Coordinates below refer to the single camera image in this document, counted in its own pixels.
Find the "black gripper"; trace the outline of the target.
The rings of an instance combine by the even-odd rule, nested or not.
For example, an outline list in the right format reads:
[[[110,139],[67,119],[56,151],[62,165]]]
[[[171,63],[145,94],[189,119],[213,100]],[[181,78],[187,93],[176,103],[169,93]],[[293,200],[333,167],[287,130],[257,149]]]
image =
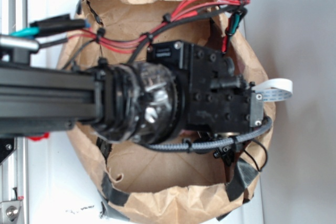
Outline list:
[[[262,125],[264,102],[242,74],[235,74],[230,57],[185,41],[148,47],[147,62],[167,67],[178,91],[181,128],[210,133],[247,133]],[[231,146],[217,148],[214,158],[226,166],[235,160]]]

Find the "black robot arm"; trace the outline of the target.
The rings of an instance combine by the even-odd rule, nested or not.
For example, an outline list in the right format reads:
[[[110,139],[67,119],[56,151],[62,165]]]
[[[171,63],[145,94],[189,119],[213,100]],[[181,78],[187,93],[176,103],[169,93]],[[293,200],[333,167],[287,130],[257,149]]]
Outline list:
[[[1,137],[90,125],[107,143],[157,152],[240,151],[267,131],[263,96],[230,57],[184,41],[148,47],[146,61],[85,71],[1,64]]]

